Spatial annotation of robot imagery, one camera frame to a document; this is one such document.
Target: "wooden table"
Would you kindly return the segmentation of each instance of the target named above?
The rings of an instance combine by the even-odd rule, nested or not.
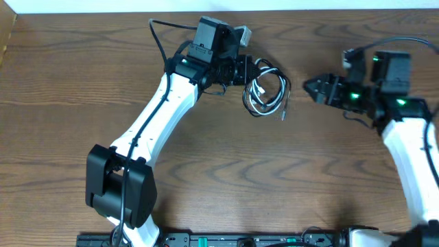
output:
[[[437,10],[23,15],[0,70],[0,246],[72,246],[79,233],[112,229],[85,205],[86,155],[119,137],[158,86],[163,62],[148,19],[196,25],[202,14],[253,31],[243,52],[284,69],[291,108],[286,121],[256,119],[241,87],[203,95],[157,162],[156,223],[226,233],[410,227],[377,133],[314,104],[301,84],[343,74],[341,52],[378,38],[439,43]],[[194,35],[157,30],[168,56]],[[412,54],[412,95],[436,103],[438,57],[414,43],[383,48]]]

